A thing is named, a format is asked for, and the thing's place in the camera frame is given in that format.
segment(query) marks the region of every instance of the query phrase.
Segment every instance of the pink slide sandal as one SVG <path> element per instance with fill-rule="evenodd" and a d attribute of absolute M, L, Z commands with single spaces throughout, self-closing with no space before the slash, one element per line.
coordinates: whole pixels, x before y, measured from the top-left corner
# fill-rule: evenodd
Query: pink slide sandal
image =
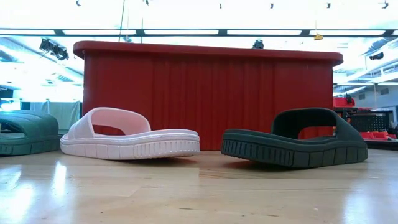
<path fill-rule="evenodd" d="M 93 125 L 120 129 L 124 136 L 94 133 Z M 116 108 L 95 108 L 61 138 L 63 153 L 98 159 L 152 159 L 199 154 L 198 133 L 185 129 L 151 131 L 143 115 Z"/>

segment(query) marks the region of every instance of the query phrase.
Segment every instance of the spotlight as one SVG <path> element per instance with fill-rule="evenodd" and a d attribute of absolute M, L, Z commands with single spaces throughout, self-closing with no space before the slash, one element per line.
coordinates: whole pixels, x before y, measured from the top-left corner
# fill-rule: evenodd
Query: spotlight
<path fill-rule="evenodd" d="M 252 49 L 264 49 L 264 44 L 262 43 L 262 40 L 256 40 L 253 44 Z"/>
<path fill-rule="evenodd" d="M 122 39 L 126 42 L 126 43 L 132 43 L 132 39 L 130 37 L 122 37 Z"/>
<path fill-rule="evenodd" d="M 69 59 L 69 54 L 67 52 L 68 49 L 50 39 L 42 39 L 39 49 L 46 53 L 50 52 L 50 55 L 55 56 L 58 60 Z"/>
<path fill-rule="evenodd" d="M 377 55 L 369 56 L 370 60 L 380 60 L 384 58 L 384 53 L 378 53 Z"/>
<path fill-rule="evenodd" d="M 387 7 L 388 7 L 388 3 L 387 3 L 387 1 L 386 0 L 384 0 L 384 6 L 383 7 L 381 7 L 382 9 L 387 9 Z"/>

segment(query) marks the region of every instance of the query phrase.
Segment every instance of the green slide sandal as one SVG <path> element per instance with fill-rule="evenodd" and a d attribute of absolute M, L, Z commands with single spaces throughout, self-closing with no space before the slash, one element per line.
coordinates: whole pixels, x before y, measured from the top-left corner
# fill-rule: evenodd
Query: green slide sandal
<path fill-rule="evenodd" d="M 0 155 L 28 155 L 60 149 L 58 121 L 37 111 L 0 111 Z"/>
<path fill-rule="evenodd" d="M 335 126 L 334 136 L 299 140 L 302 129 Z M 326 108 L 288 110 L 272 124 L 272 134 L 230 129 L 223 135 L 221 153 L 286 167 L 323 167 L 362 162 L 368 158 L 361 135 L 334 111 Z"/>

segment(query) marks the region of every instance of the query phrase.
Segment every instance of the fluorescent light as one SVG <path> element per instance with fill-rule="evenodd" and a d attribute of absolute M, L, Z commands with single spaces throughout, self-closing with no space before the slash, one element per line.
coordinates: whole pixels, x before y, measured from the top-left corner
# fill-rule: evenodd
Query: fluorescent light
<path fill-rule="evenodd" d="M 385 30 L 311 30 L 310 35 L 383 35 Z"/>
<path fill-rule="evenodd" d="M 357 92 L 359 90 L 363 90 L 365 88 L 366 88 L 366 86 L 363 86 L 363 87 L 355 88 L 355 89 L 352 89 L 352 90 L 348 90 L 346 93 L 333 93 L 333 96 L 344 95 L 344 94 L 352 94 L 352 93 L 355 93 L 355 92 Z"/>
<path fill-rule="evenodd" d="M 394 80 L 396 78 L 398 78 L 398 72 L 392 72 L 392 73 L 384 74 L 384 75 L 382 75 L 380 77 L 377 77 L 374 80 L 372 80 L 372 82 L 374 82 L 374 83 L 382 83 L 382 82 Z"/>
<path fill-rule="evenodd" d="M 135 35 L 136 30 L 63 30 L 66 35 Z"/>
<path fill-rule="evenodd" d="M 0 29 L 2 35 L 55 35 L 54 30 Z"/>
<path fill-rule="evenodd" d="M 301 30 L 227 30 L 229 35 L 300 35 Z"/>
<path fill-rule="evenodd" d="M 373 70 L 375 70 L 375 69 L 372 68 L 372 69 L 363 70 L 363 71 L 361 71 L 361 72 L 357 72 L 357 73 L 355 73 L 355 74 L 353 74 L 353 75 L 350 75 L 350 76 L 346 77 L 346 80 L 345 80 L 345 81 L 346 81 L 346 82 L 349 82 L 349 81 L 355 80 L 355 79 L 357 79 L 357 78 L 359 78 L 359 77 L 361 77 L 361 76 L 363 76 L 363 75 L 368 74 L 369 72 L 371 72 L 371 71 L 373 71 Z"/>
<path fill-rule="evenodd" d="M 391 85 L 398 85 L 398 83 L 394 83 L 394 82 L 384 82 L 384 83 L 378 83 L 378 85 L 387 85 L 387 86 L 391 86 Z"/>
<path fill-rule="evenodd" d="M 373 83 L 336 83 L 337 85 L 357 85 L 357 86 L 368 86 L 374 85 Z"/>
<path fill-rule="evenodd" d="M 148 35 L 214 35 L 218 30 L 145 30 Z"/>
<path fill-rule="evenodd" d="M 359 87 L 359 88 L 355 88 L 355 89 L 352 89 L 352 90 L 348 90 L 347 91 L 347 94 L 352 94 L 352 93 L 355 93 L 355 92 L 357 92 L 357 91 L 359 91 L 359 90 L 363 90 L 363 89 L 365 89 L 366 88 L 366 86 L 364 86 L 364 87 Z"/>

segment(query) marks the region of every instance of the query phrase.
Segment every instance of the red object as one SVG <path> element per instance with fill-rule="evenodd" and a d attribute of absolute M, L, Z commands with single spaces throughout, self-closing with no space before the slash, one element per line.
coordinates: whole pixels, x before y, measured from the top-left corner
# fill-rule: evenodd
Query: red object
<path fill-rule="evenodd" d="M 114 42 L 78 42 L 73 51 L 85 59 L 83 113 L 136 111 L 152 129 L 196 130 L 202 150 L 219 150 L 225 129 L 270 132 L 287 109 L 332 109 L 332 67 L 342 63 L 339 53 Z M 324 134 L 331 128 L 301 138 Z"/>
<path fill-rule="evenodd" d="M 386 133 L 381 133 L 381 132 L 375 133 L 375 132 L 373 132 L 373 136 L 374 136 L 375 139 L 378 139 L 378 140 L 387 140 L 387 134 Z"/>
<path fill-rule="evenodd" d="M 373 133 L 370 133 L 370 132 L 361 132 L 361 136 L 365 140 L 373 140 L 374 139 Z"/>
<path fill-rule="evenodd" d="M 392 139 L 397 139 L 397 136 L 395 134 L 388 134 L 387 136 L 392 138 Z"/>
<path fill-rule="evenodd" d="M 333 107 L 335 108 L 351 108 L 355 107 L 355 101 L 352 98 L 351 102 L 349 103 L 347 98 L 333 98 Z"/>

